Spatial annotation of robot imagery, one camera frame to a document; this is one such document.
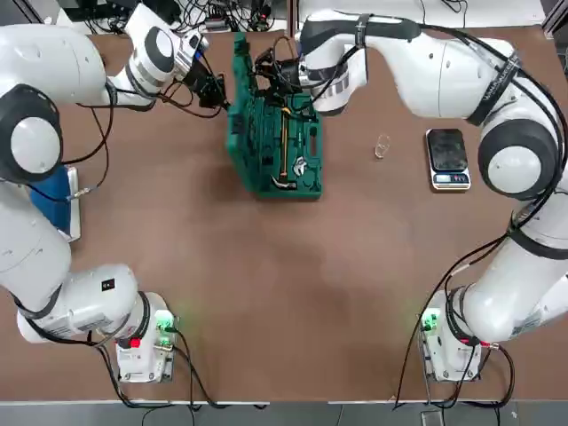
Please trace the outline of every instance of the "wire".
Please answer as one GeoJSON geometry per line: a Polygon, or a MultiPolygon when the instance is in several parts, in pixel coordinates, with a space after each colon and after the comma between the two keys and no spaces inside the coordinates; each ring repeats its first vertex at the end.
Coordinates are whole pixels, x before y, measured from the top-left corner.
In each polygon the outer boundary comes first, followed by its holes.
{"type": "MultiPolygon", "coordinates": [[[[82,157],[79,158],[74,158],[73,160],[67,160],[64,162],[61,162],[61,164],[64,165],[68,165],[68,164],[76,164],[78,162],[84,162],[86,160],[89,160],[92,156],[94,156],[98,151],[100,151],[100,149],[105,146],[107,144],[107,139],[108,136],[110,135],[111,130],[113,129],[113,120],[114,120],[114,103],[112,101],[112,92],[111,89],[108,85],[105,86],[106,87],[106,92],[108,93],[108,98],[111,99],[110,102],[110,106],[108,108],[109,113],[108,113],[108,125],[106,127],[106,131],[105,133],[102,135],[102,139],[100,141],[100,143],[97,145],[97,147],[95,149],[93,149],[90,153],[83,155],[82,157]]],[[[95,120],[97,121],[97,125],[99,126],[100,129],[102,129],[102,127],[100,127],[100,122],[99,119],[97,117],[97,115],[94,112],[94,109],[91,109],[93,116],[95,117],[95,120]]]]}
{"type": "Polygon", "coordinates": [[[500,351],[503,356],[507,359],[509,363],[509,387],[507,388],[507,392],[505,396],[502,398],[501,401],[497,403],[489,402],[477,402],[477,401],[467,401],[466,404],[470,406],[476,406],[479,408],[503,408],[506,406],[513,396],[513,391],[515,390],[515,363],[513,362],[513,358],[510,356],[509,352],[499,345],[497,350],[500,351]]]}
{"type": "Polygon", "coordinates": [[[450,398],[442,401],[442,403],[432,402],[433,406],[437,406],[438,408],[442,408],[442,410],[447,410],[447,409],[453,408],[457,404],[458,398],[460,396],[460,391],[462,390],[463,381],[465,380],[465,376],[469,372],[469,367],[471,366],[471,361],[473,360],[474,354],[475,354],[475,351],[473,349],[471,349],[471,354],[469,355],[468,363],[467,363],[466,367],[463,369],[463,375],[461,375],[461,379],[458,382],[457,386],[455,387],[454,394],[450,398]]]}
{"type": "Polygon", "coordinates": [[[207,401],[209,406],[211,406],[215,409],[224,409],[224,408],[229,407],[230,405],[218,404],[209,396],[209,394],[205,390],[205,386],[203,385],[203,382],[201,381],[199,374],[197,373],[197,370],[193,366],[193,363],[191,361],[190,351],[189,351],[189,345],[187,344],[187,340],[185,339],[185,336],[183,335],[183,333],[181,331],[177,330],[176,328],[172,328],[171,331],[173,333],[176,333],[177,335],[179,335],[179,337],[181,338],[181,340],[184,344],[184,347],[185,347],[185,352],[182,351],[181,349],[179,349],[177,346],[174,346],[174,351],[179,353],[182,356],[182,358],[185,360],[187,365],[189,366],[190,375],[195,377],[195,380],[197,381],[197,384],[199,385],[199,387],[201,389],[201,393],[205,397],[205,400],[207,401]]]}
{"type": "MultiPolygon", "coordinates": [[[[465,28],[465,16],[468,13],[468,1],[467,0],[441,0],[443,4],[445,4],[447,7],[449,7],[450,9],[452,9],[452,11],[454,11],[454,13],[461,13],[462,12],[462,3],[465,4],[465,8],[463,9],[463,27],[465,28]],[[458,4],[460,7],[456,8],[453,6],[453,4],[458,4]]],[[[426,20],[426,10],[424,9],[424,18],[423,18],[423,24],[425,24],[426,20]]]]}
{"type": "MultiPolygon", "coordinates": [[[[97,127],[99,128],[99,133],[100,133],[100,136],[102,137],[102,140],[101,140],[100,144],[97,146],[97,148],[95,148],[91,153],[84,156],[84,157],[86,157],[86,158],[84,158],[84,160],[90,159],[93,155],[95,155],[100,150],[100,147],[103,146],[105,148],[105,170],[103,171],[103,176],[98,181],[98,183],[94,187],[91,187],[91,188],[87,187],[87,188],[83,189],[82,191],[80,191],[79,193],[83,192],[83,193],[81,193],[81,195],[86,194],[86,193],[90,193],[94,189],[99,189],[103,185],[105,180],[107,179],[108,169],[110,167],[110,154],[108,152],[107,139],[108,139],[108,136],[110,135],[110,131],[112,130],[112,127],[113,127],[114,108],[112,107],[112,104],[111,104],[110,115],[108,117],[108,125],[106,127],[106,131],[103,131],[102,125],[100,124],[100,120],[97,117],[97,113],[95,112],[94,108],[90,108],[90,110],[91,110],[93,118],[95,119],[95,123],[97,124],[97,127]]],[[[62,164],[64,164],[64,165],[65,164],[73,164],[75,162],[77,162],[77,161],[62,162],[62,164]]],[[[55,197],[52,197],[51,195],[45,193],[41,189],[35,187],[34,185],[28,184],[27,187],[29,189],[31,189],[32,191],[39,193],[41,196],[43,196],[45,199],[47,199],[51,202],[69,203],[70,201],[72,201],[75,198],[75,194],[70,194],[69,198],[55,198],[55,197]]]]}
{"type": "Polygon", "coordinates": [[[339,415],[337,416],[337,421],[335,422],[335,426],[339,426],[342,417],[343,417],[343,404],[341,404],[341,408],[339,410],[339,415]]]}
{"type": "Polygon", "coordinates": [[[422,24],[426,23],[426,6],[424,6],[424,0],[420,0],[420,4],[422,5],[422,24]]]}
{"type": "Polygon", "coordinates": [[[217,402],[215,402],[213,399],[211,399],[211,397],[209,396],[209,394],[207,393],[207,391],[205,390],[205,387],[203,385],[203,382],[201,381],[201,378],[199,376],[199,374],[197,373],[197,370],[195,369],[195,366],[193,365],[193,363],[191,362],[191,360],[189,359],[189,357],[185,354],[185,352],[183,352],[181,349],[179,349],[177,346],[174,346],[174,351],[176,351],[177,353],[179,353],[182,358],[185,360],[185,362],[187,363],[187,365],[189,366],[190,370],[191,370],[191,374],[193,375],[193,377],[195,377],[195,380],[197,381],[197,384],[200,387],[201,393],[203,394],[203,396],[205,397],[205,400],[207,401],[208,405],[211,406],[212,408],[215,409],[224,409],[229,407],[230,405],[225,405],[225,404],[218,404],[217,402]]]}

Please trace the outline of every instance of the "green toolbox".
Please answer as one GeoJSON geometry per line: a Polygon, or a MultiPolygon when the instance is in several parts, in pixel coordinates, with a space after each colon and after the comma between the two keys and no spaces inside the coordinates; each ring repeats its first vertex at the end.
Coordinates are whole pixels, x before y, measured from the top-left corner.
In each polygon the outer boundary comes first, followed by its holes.
{"type": "Polygon", "coordinates": [[[310,95],[274,105],[261,95],[243,33],[234,41],[235,100],[229,108],[226,148],[245,187],[262,198],[321,196],[321,119],[312,106],[295,112],[310,95]]]}

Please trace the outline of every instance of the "brown table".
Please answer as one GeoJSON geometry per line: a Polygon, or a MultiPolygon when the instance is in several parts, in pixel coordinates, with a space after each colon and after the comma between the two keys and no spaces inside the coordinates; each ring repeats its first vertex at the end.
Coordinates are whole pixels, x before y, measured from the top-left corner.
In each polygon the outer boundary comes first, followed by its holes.
{"type": "MultiPolygon", "coordinates": [[[[510,40],[568,111],[554,44],[539,28],[475,33],[510,40]]],[[[275,36],[249,35],[252,53],[275,36]]],[[[227,73],[231,98],[233,36],[210,41],[209,61],[227,73]]],[[[130,42],[102,36],[97,43],[110,71],[117,71],[130,42]]],[[[374,51],[369,72],[368,87],[341,116],[324,122],[318,202],[264,202],[247,193],[225,151],[225,114],[206,121],[165,105],[116,113],[108,180],[82,201],[83,237],[73,245],[73,269],[124,262],[140,288],[163,295],[183,318],[213,398],[391,398],[426,296],[458,256],[502,232],[508,221],[513,203],[487,189],[477,171],[479,130],[464,121],[412,116],[374,51]],[[467,193],[430,191],[422,137],[432,127],[463,131],[472,163],[467,193]],[[390,137],[391,148],[379,162],[374,146],[381,134],[390,137]]],[[[65,156],[91,150],[99,135],[89,111],[66,106],[61,113],[65,156]]],[[[81,164],[83,182],[96,181],[103,164],[104,155],[81,164]]],[[[25,343],[15,312],[3,292],[1,400],[115,398],[97,353],[25,343]]],[[[506,343],[517,367],[516,398],[568,398],[567,326],[565,319],[506,343]]],[[[507,369],[493,358],[483,380],[464,386],[463,396],[502,395],[507,369]]],[[[183,365],[175,376],[173,384],[126,391],[188,400],[183,365]]],[[[415,351],[403,398],[425,398],[415,351]]]]}

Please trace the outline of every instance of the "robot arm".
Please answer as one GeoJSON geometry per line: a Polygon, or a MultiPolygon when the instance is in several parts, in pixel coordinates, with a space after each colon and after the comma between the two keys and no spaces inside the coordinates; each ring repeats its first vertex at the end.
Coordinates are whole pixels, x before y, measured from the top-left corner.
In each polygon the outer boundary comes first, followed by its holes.
{"type": "MultiPolygon", "coordinates": [[[[517,73],[509,43],[483,40],[509,58],[503,61],[477,44],[426,35],[410,20],[335,11],[310,16],[299,41],[303,59],[288,87],[311,87],[314,107],[323,115],[341,113],[351,94],[367,83],[365,48],[373,48],[384,56],[398,94],[414,114],[465,118],[481,126],[477,159],[483,180],[493,191],[522,201],[519,216],[534,208],[530,200],[553,181],[562,142],[550,120],[557,120],[556,110],[517,73]],[[359,51],[342,64],[349,45],[359,51]]],[[[475,377],[479,358],[470,354],[479,345],[463,344],[464,335],[502,342],[568,311],[567,186],[559,179],[522,236],[512,233],[481,279],[452,293],[448,303],[455,318],[446,317],[443,292],[432,300],[438,326],[424,341],[438,380],[461,380],[468,361],[474,373],[468,378],[475,377]]]]}
{"type": "Polygon", "coordinates": [[[67,241],[19,185],[42,181],[59,166],[56,103],[145,111],[172,77],[196,86],[210,77],[197,60],[208,47],[198,32],[177,37],[142,4],[125,30],[134,52],[107,77],[94,44],[70,28],[0,29],[0,285],[12,294],[29,342],[98,330],[116,341],[123,381],[159,382],[172,365],[166,328],[174,319],[163,299],[139,292],[124,264],[69,272],[67,241]]]}

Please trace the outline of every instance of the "green led light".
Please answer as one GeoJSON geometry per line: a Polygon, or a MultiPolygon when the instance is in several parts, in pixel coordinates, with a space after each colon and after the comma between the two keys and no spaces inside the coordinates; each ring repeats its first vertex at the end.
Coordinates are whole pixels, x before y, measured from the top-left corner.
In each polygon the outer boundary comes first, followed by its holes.
{"type": "Polygon", "coordinates": [[[156,311],[156,326],[158,328],[171,328],[174,325],[174,317],[170,311],[159,310],[156,311]]]}
{"type": "Polygon", "coordinates": [[[422,327],[425,331],[431,331],[436,328],[440,310],[436,308],[428,308],[422,315],[422,327]]]}

